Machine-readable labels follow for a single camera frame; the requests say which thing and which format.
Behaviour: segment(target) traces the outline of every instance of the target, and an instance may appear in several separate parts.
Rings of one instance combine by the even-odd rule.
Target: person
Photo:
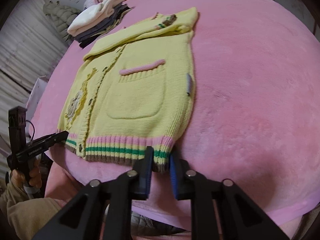
[[[41,188],[42,180],[39,161],[30,171],[31,186]],[[60,209],[58,202],[52,198],[29,199],[23,189],[25,182],[23,173],[12,171],[11,181],[5,192],[0,196],[0,209],[21,240],[31,240]]]

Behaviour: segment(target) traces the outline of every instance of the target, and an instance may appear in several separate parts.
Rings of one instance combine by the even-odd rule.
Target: pink bed
[[[179,140],[182,157],[210,179],[233,179],[281,225],[320,201],[320,43],[272,0],[128,0],[112,32],[193,6],[196,101]],[[82,57],[74,42],[52,74],[32,122],[35,138],[56,131]],[[130,167],[89,163],[61,146],[49,157],[79,182],[116,178]],[[153,174],[134,211],[190,229],[189,202],[174,200],[168,174]]]

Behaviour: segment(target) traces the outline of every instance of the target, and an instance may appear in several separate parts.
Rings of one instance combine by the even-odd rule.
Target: clothing tag
[[[187,94],[191,96],[192,88],[193,88],[193,80],[189,73],[187,73]]]

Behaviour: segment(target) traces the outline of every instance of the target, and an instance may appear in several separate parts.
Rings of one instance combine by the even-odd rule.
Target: pink pocket trim
[[[134,68],[129,68],[129,69],[121,69],[119,71],[119,74],[122,75],[122,76],[130,75],[130,74],[137,73],[137,72],[140,72],[140,71],[151,70],[151,69],[154,69],[154,68],[158,67],[159,65],[163,65],[163,64],[165,64],[165,59],[159,59],[159,60],[157,60],[154,63],[149,64],[149,65],[144,65],[144,66],[141,66],[141,67],[134,67]]]

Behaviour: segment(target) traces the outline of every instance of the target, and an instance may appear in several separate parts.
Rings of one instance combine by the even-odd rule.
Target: hand
[[[30,186],[36,186],[36,188],[41,188],[42,180],[41,180],[41,173],[39,168],[39,160],[36,159],[34,163],[34,168],[30,171]],[[23,182],[26,182],[25,176],[21,171],[13,170],[12,171],[12,178],[11,182],[17,186],[22,188]]]

